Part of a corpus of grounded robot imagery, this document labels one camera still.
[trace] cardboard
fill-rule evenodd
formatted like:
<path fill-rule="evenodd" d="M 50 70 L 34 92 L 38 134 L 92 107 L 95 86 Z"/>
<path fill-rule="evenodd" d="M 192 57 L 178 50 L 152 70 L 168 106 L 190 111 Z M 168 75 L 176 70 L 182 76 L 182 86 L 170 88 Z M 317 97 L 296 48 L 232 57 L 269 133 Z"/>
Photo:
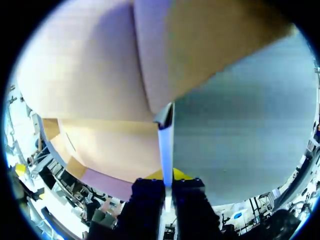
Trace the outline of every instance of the cardboard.
<path fill-rule="evenodd" d="M 28 106 L 49 119 L 152 122 L 133 14 L 129 0 L 61 4 L 17 63 Z"/>
<path fill-rule="evenodd" d="M 76 160 L 91 170 L 133 183 L 161 168 L 156 123 L 88 119 L 60 123 L 78 155 Z"/>
<path fill-rule="evenodd" d="M 57 135 L 60 134 L 57 119 L 42 118 L 42 124 L 43 124 L 44 134 L 48 141 L 52 140 L 53 138 L 55 138 Z"/>
<path fill-rule="evenodd" d="M 134 18 L 154 114 L 292 29 L 264 0 L 135 0 Z"/>

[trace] cardboard flap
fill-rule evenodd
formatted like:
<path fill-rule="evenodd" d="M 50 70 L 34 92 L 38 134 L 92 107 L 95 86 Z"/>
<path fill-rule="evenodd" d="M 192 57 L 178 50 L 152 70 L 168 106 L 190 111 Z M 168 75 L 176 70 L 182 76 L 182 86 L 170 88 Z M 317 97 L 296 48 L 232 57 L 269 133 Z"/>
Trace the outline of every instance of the cardboard flap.
<path fill-rule="evenodd" d="M 42 125 L 45 137 L 48 141 L 60 134 L 58 120 L 56 118 L 42 118 Z"/>
<path fill-rule="evenodd" d="M 288 35 L 264 0 L 135 0 L 138 50 L 153 113 L 227 65 Z"/>
<path fill-rule="evenodd" d="M 89 169 L 133 183 L 161 168 L 157 123 L 59 122 L 80 157 L 78 162 Z"/>

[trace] yellow object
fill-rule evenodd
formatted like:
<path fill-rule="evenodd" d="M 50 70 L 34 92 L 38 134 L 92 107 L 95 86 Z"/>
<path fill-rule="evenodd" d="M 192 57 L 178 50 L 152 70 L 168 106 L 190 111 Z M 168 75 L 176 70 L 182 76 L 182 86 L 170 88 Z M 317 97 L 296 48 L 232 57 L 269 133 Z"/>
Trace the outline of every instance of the yellow object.
<path fill-rule="evenodd" d="M 19 177 L 23 176 L 27 171 L 27 167 L 23 164 L 17 163 L 15 165 L 15 172 Z"/>
<path fill-rule="evenodd" d="M 174 176 L 174 180 L 181 180 L 181 179 L 191 180 L 191 179 L 193 179 L 192 177 L 185 175 L 182 171 L 180 171 L 179 169 L 176 169 L 176 168 L 173 169 L 173 176 Z M 160 169 L 159 171 L 156 171 L 155 173 L 147 176 L 145 179 L 162 180 L 163 179 L 162 170 Z"/>
<path fill-rule="evenodd" d="M 45 192 L 39 195 L 39 198 L 41 198 L 42 200 L 45 198 Z"/>
<path fill-rule="evenodd" d="M 191 180 L 191 179 L 193 179 L 193 177 L 185 175 L 182 171 L 180 171 L 179 169 L 176 169 L 176 168 L 173 169 L 173 176 L 174 176 L 174 180 L 181 180 L 181 179 Z"/>
<path fill-rule="evenodd" d="M 155 173 L 147 176 L 145 179 L 157 179 L 157 180 L 162 180 L 163 179 L 163 174 L 162 174 L 162 170 L 158 170 Z"/>

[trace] gray metal surface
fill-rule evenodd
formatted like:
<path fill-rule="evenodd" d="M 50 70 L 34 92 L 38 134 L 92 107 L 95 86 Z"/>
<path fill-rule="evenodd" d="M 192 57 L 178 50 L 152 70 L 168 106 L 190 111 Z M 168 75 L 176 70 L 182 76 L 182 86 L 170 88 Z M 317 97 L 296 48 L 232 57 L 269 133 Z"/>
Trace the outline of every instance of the gray metal surface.
<path fill-rule="evenodd" d="M 200 177 L 212 205 L 279 187 L 305 152 L 316 86 L 300 34 L 229 66 L 175 102 L 173 167 Z"/>

